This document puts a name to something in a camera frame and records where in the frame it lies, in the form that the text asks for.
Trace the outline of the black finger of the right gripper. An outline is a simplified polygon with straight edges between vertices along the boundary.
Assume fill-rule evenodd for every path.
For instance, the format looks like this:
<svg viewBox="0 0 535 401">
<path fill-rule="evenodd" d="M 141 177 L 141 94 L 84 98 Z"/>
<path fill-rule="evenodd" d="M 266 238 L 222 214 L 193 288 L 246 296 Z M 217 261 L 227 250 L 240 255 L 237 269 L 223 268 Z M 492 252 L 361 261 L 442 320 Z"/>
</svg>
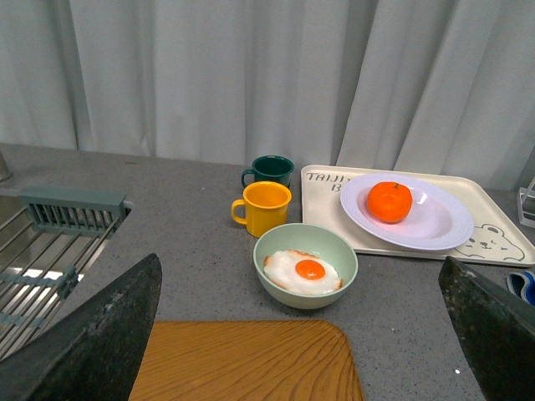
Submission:
<svg viewBox="0 0 535 401">
<path fill-rule="evenodd" d="M 533 400 L 534 307 L 452 256 L 438 282 L 485 399 Z"/>
<path fill-rule="evenodd" d="M 161 263 L 150 254 L 1 361 L 3 400 L 126 400 L 155 321 Z"/>
</svg>

